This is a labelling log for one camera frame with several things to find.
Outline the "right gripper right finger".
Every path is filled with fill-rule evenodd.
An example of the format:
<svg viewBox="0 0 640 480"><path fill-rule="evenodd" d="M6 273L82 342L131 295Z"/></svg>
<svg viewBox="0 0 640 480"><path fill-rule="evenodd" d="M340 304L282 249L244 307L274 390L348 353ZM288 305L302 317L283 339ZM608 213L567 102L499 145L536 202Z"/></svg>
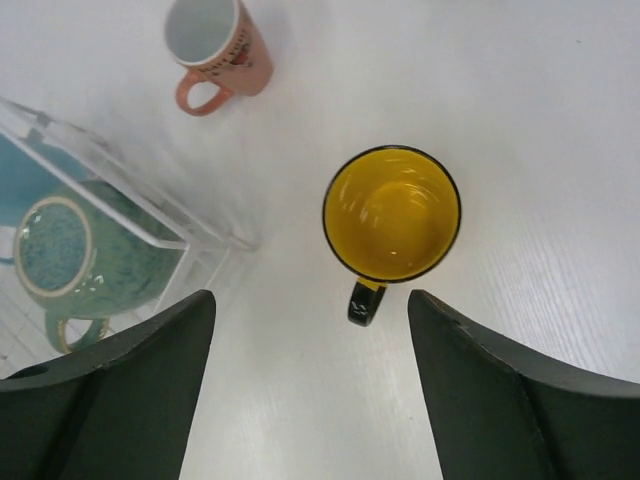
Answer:
<svg viewBox="0 0 640 480"><path fill-rule="evenodd" d="M422 290L408 319L446 479L636 479L639 386L488 329Z"/></svg>

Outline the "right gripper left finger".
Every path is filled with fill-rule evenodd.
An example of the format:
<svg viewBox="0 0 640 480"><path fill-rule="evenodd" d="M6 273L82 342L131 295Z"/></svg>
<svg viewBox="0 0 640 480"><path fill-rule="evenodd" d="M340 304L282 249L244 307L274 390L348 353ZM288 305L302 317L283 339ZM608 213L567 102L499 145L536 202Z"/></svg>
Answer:
<svg viewBox="0 0 640 480"><path fill-rule="evenodd" d="M4 479L179 477L214 332L200 290L1 382Z"/></svg>

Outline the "teal speckled ceramic mug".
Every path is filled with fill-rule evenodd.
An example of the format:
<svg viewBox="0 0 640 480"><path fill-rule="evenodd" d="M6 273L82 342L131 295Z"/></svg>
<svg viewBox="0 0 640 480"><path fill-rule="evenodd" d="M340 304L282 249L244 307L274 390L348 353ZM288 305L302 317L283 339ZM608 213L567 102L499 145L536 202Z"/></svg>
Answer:
<svg viewBox="0 0 640 480"><path fill-rule="evenodd" d="M49 343L67 354L158 297L182 253L150 245L62 185L26 212L13 255L20 284L45 311Z"/></svg>

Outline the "light blue mug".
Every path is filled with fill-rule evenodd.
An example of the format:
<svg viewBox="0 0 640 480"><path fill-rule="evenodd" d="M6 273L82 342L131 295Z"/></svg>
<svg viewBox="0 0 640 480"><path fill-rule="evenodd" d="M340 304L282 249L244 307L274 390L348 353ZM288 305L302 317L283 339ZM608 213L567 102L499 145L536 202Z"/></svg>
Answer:
<svg viewBox="0 0 640 480"><path fill-rule="evenodd" d="M90 176L75 157L44 143L39 133L31 132L23 141L73 179L82 181ZM2 227L16 229L33 204L62 184L60 179L1 134Z"/></svg>

